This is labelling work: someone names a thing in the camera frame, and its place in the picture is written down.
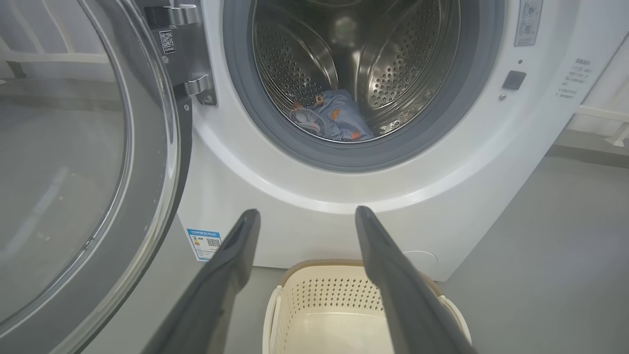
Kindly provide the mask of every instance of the metal bracket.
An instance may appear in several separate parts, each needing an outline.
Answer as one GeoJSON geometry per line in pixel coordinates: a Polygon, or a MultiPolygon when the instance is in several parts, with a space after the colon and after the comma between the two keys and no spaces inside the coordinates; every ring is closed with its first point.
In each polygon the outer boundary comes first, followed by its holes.
{"type": "Polygon", "coordinates": [[[198,79],[179,84],[181,88],[175,90],[183,90],[185,94],[196,95],[197,100],[202,105],[216,106],[216,90],[214,90],[214,80],[209,74],[205,74],[198,79]]]}
{"type": "Polygon", "coordinates": [[[153,34],[175,96],[196,96],[216,106],[216,87],[209,61],[201,0],[135,0],[153,34]]]}
{"type": "Polygon", "coordinates": [[[150,26],[184,26],[202,21],[199,9],[193,4],[146,8],[145,14],[150,26]]]}

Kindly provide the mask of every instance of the basket handle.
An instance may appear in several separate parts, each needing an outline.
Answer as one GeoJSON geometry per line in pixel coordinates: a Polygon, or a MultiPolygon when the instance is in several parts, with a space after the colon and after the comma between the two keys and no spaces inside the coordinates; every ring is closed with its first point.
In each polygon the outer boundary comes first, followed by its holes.
{"type": "Polygon", "coordinates": [[[441,300],[450,309],[452,314],[454,314],[454,318],[457,319],[457,322],[459,323],[459,327],[461,328],[461,332],[463,332],[463,335],[465,335],[465,337],[467,338],[467,341],[469,341],[471,345],[472,335],[470,334],[470,329],[469,327],[467,327],[467,322],[465,321],[465,318],[463,317],[463,314],[461,313],[459,308],[454,304],[454,302],[448,299],[445,295],[439,296],[439,300],[441,300]]]}
{"type": "Polygon", "coordinates": [[[277,317],[279,315],[279,304],[281,303],[281,296],[279,291],[282,290],[282,286],[278,285],[271,293],[271,298],[267,304],[267,311],[264,314],[264,326],[262,327],[262,354],[275,353],[275,334],[277,331],[277,317]]]}

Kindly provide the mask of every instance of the blue garment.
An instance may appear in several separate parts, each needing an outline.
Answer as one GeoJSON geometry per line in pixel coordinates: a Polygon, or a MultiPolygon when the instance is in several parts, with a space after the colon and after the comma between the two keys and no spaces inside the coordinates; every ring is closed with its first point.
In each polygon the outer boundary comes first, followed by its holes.
{"type": "Polygon", "coordinates": [[[320,106],[291,111],[291,120],[325,139],[358,141],[374,137],[349,92],[344,89],[328,90],[322,96],[323,104],[320,106]]]}

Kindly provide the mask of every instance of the washing machine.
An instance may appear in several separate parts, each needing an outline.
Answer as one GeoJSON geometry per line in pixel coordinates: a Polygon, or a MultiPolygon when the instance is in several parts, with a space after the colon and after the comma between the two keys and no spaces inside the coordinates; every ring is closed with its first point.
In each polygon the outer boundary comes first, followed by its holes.
{"type": "Polygon", "coordinates": [[[255,208],[288,268],[361,258],[364,205],[446,280],[629,30],[622,0],[0,4],[3,353],[83,349],[175,214],[207,261],[255,208]],[[295,118],[339,93],[366,134],[295,118]]]}

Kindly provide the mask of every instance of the laundry basket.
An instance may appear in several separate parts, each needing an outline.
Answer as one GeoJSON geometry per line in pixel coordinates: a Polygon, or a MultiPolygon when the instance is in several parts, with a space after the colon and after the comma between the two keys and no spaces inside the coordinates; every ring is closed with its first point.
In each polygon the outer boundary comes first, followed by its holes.
{"type": "MultiPolygon", "coordinates": [[[[422,278],[471,343],[456,306],[422,278]]],[[[306,261],[289,269],[267,306],[262,353],[394,353],[380,291],[362,262],[306,261]]]]}

